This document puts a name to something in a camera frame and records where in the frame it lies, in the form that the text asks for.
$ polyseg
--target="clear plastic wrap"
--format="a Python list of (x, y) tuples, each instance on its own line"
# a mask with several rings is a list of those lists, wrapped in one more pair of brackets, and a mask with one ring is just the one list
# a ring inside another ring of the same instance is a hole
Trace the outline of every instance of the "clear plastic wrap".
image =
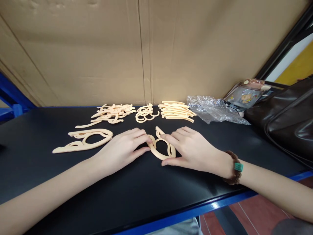
[(251, 125), (235, 109), (228, 107), (223, 99), (216, 100), (210, 96), (188, 96), (187, 102), (190, 109), (207, 124), (212, 121), (229, 121)]

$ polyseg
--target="cardboard wall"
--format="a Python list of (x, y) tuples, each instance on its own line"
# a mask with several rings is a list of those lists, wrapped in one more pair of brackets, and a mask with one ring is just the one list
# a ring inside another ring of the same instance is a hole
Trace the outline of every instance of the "cardboard wall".
[(0, 1), (0, 70), (38, 106), (223, 97), (307, 0)]
[(222, 98), (253, 78), (290, 31), (303, 0), (142, 0), (142, 42), (152, 102), (188, 95)]
[(0, 100), (0, 108), (8, 108), (9, 106), (7, 106), (5, 103), (2, 102), (2, 100)]
[(0, 60), (32, 101), (144, 103), (137, 0), (6, 0), (0, 14)]

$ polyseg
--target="black table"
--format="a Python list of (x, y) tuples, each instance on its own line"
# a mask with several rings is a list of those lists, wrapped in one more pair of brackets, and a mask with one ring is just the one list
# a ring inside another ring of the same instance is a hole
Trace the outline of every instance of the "black table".
[[(137, 123), (135, 114), (131, 114), (118, 124), (101, 122), (89, 128), (75, 129), (76, 125), (90, 123), (95, 112), (96, 108), (40, 108), (1, 125), (0, 203), (97, 153), (101, 147), (52, 154), (54, 148), (76, 141), (68, 136), (68, 132), (96, 128), (108, 129), (117, 135), (138, 127), (155, 136), (156, 126), (168, 134), (188, 126), (200, 132), (215, 147), (231, 150), (244, 161), (285, 176), (307, 171), (305, 166), (262, 138), (252, 126), (227, 121), (207, 125), (198, 117), (191, 123), (161, 116)], [(101, 138), (92, 136), (87, 142)], [(158, 144), (158, 150), (166, 154), (166, 145)], [(116, 233), (247, 191), (243, 186), (230, 186), (209, 173), (162, 167), (161, 160), (146, 152), (127, 167), (68, 200), (27, 234)]]

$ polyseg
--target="blue metal shelf frame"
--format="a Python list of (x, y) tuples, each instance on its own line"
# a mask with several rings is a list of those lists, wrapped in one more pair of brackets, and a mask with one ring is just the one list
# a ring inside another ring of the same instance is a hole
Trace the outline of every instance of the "blue metal shelf frame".
[[(294, 181), (300, 181), (305, 178), (313, 176), (313, 171), (306, 171), (303, 173), (300, 173), (298, 175), (295, 175), (293, 177), (289, 177), (290, 179)], [(211, 212), (213, 210), (229, 206), (231, 204), (243, 201), (245, 199), (248, 199), (250, 197), (253, 197), (257, 195), (255, 191), (249, 190), (243, 193), (240, 193), (238, 195), (229, 196), (229, 197), (218, 197), (214, 198), (208, 202), (205, 202), (201, 205), (195, 206), (194, 208), (181, 212), (176, 215), (172, 215), (169, 217), (166, 217), (164, 219), (160, 219), (151, 223), (147, 223), (138, 227), (134, 227), (128, 230), (125, 230), (123, 232), (116, 233), (118, 235), (129, 235), (129, 234), (136, 234), (136, 235), (144, 235), (150, 232), (157, 231), (159, 229), (165, 228), (167, 226), (171, 226), (177, 223), (180, 223), (182, 221), (185, 221), (187, 219)]]
[(10, 120), (22, 115), (30, 109), (36, 108), (36, 106), (2, 73), (0, 73), (0, 100), (11, 109), (8, 110), (5, 108), (0, 110), (0, 121)]

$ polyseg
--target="wrist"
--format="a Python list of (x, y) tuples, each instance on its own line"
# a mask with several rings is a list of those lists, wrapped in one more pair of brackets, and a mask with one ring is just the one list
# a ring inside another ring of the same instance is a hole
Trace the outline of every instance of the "wrist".
[(216, 156), (216, 164), (214, 167), (215, 175), (225, 179), (230, 179), (234, 176), (234, 161), (228, 153), (219, 151)]

